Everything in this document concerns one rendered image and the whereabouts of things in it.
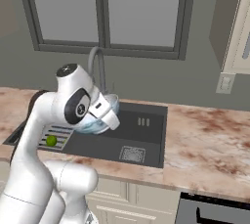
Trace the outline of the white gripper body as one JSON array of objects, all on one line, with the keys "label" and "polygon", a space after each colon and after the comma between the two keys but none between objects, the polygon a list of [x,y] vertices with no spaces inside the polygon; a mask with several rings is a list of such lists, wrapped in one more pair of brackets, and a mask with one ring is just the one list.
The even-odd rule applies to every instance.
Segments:
[{"label": "white gripper body", "polygon": [[101,126],[115,130],[120,124],[117,116],[119,110],[118,101],[109,101],[107,98],[103,98],[100,101],[100,104],[101,105],[97,108],[97,113]]}]

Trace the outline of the clear glass bowl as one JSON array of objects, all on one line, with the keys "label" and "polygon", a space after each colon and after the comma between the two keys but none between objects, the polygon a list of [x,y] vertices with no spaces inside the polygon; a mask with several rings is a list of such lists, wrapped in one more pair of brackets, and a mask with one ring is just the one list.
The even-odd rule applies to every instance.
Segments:
[{"label": "clear glass bowl", "polygon": [[100,101],[103,98],[107,98],[109,101],[117,100],[119,103],[118,96],[115,94],[100,94],[96,102],[90,106],[82,121],[75,126],[77,132],[83,134],[102,134],[109,129],[101,126],[101,122],[98,119],[97,108],[101,105]]}]

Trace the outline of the dark grey sink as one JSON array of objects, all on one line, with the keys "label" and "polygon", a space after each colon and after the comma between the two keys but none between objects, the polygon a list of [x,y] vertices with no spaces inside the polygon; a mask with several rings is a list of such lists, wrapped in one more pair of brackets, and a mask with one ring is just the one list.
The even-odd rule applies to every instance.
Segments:
[{"label": "dark grey sink", "polygon": [[164,163],[166,106],[120,103],[116,130],[100,135],[73,131],[62,151],[43,151],[99,158],[162,168]]}]

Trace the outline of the grey slatted sink rack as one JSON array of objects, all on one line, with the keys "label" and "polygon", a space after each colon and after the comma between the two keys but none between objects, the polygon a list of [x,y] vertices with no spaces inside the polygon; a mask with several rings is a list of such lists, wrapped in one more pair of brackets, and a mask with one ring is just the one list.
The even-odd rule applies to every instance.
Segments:
[{"label": "grey slatted sink rack", "polygon": [[[38,147],[40,149],[48,149],[53,151],[62,151],[69,138],[73,133],[73,129],[59,125],[46,125],[42,132],[41,140]],[[54,146],[47,145],[47,138],[54,136],[57,139],[57,143]]]}]

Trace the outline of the green lime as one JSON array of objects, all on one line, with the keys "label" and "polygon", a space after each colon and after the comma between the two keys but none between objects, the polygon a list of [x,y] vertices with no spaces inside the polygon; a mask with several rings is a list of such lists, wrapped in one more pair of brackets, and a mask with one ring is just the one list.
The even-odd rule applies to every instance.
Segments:
[{"label": "green lime", "polygon": [[46,144],[49,147],[54,147],[57,144],[57,137],[53,135],[48,136],[46,139]]}]

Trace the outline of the grey curved tap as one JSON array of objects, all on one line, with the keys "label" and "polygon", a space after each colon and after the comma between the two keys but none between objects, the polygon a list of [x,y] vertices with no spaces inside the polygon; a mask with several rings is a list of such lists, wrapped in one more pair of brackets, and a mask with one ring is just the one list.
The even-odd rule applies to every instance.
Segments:
[{"label": "grey curved tap", "polygon": [[106,93],[105,71],[104,71],[104,53],[100,47],[94,47],[90,51],[90,54],[89,54],[88,73],[91,77],[94,77],[95,59],[98,59],[101,91],[103,93]]}]

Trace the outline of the cream base cupboard run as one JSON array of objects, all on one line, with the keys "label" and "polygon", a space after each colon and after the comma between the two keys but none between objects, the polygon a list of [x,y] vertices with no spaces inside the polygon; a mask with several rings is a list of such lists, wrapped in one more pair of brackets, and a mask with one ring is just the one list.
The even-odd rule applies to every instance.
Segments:
[{"label": "cream base cupboard run", "polygon": [[100,224],[175,224],[180,193],[100,178],[86,199]]}]

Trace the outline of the grey framed window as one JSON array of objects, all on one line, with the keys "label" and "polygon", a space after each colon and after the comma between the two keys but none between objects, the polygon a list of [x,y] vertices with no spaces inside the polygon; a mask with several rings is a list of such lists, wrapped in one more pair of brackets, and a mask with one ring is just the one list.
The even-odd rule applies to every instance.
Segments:
[{"label": "grey framed window", "polygon": [[182,60],[193,0],[22,0],[36,51]]}]

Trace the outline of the grey dishwasher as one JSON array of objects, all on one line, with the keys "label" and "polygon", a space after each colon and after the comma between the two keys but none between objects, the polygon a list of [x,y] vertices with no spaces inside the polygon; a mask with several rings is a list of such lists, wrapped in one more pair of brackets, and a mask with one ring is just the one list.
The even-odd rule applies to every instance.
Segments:
[{"label": "grey dishwasher", "polygon": [[203,214],[216,211],[227,212],[230,210],[250,212],[250,203],[181,193],[175,224],[197,224],[196,209],[198,207],[201,209]]}]

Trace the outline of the white wall socket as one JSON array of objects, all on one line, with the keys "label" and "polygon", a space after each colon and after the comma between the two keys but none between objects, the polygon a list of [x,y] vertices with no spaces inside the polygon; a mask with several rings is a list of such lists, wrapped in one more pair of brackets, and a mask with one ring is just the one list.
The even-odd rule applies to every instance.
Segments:
[{"label": "white wall socket", "polygon": [[221,72],[218,80],[216,92],[218,94],[229,94],[235,79],[234,73]]}]

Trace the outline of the cream wall cupboard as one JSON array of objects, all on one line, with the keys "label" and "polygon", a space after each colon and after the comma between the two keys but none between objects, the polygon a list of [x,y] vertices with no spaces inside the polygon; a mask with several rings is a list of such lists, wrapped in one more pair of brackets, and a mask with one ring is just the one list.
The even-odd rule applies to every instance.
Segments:
[{"label": "cream wall cupboard", "polygon": [[221,72],[250,74],[242,59],[250,32],[250,0],[216,0],[209,39]]}]

